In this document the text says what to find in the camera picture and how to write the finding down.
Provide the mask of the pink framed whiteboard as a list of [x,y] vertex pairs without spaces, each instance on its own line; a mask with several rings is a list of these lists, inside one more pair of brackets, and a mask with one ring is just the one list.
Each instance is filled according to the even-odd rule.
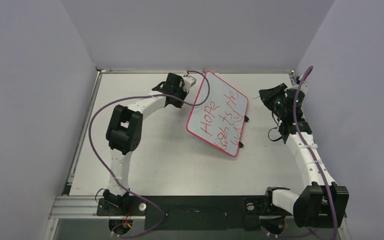
[[249,99],[216,73],[207,71],[186,122],[186,130],[231,157],[239,151]]

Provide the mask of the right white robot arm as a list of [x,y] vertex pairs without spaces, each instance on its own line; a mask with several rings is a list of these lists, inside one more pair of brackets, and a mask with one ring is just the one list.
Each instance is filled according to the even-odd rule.
[[304,184],[301,194],[285,187],[268,187],[262,207],[269,214],[285,210],[298,227],[337,229],[346,213],[349,192],[337,184],[318,153],[301,109],[307,92],[306,84],[299,88],[284,83],[258,92],[264,106],[279,120],[281,139],[295,157]]

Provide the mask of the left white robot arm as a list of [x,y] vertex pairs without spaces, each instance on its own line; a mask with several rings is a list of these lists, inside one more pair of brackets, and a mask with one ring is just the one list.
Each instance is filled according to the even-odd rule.
[[105,138],[111,153],[110,179],[103,198],[116,215],[129,209],[129,172],[133,151],[141,142],[143,122],[152,113],[168,105],[181,108],[196,79],[169,73],[165,81],[127,106],[113,109]]

